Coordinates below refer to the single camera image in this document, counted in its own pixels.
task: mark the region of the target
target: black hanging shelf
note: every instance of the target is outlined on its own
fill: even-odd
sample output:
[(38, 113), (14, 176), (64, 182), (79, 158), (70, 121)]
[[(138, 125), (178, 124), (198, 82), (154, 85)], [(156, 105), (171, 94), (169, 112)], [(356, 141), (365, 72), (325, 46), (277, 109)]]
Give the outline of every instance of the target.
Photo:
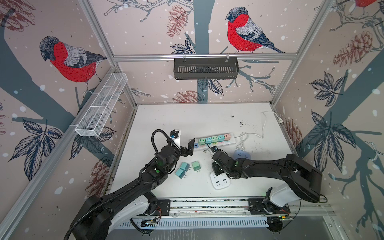
[(175, 79), (235, 79), (237, 58), (175, 58)]

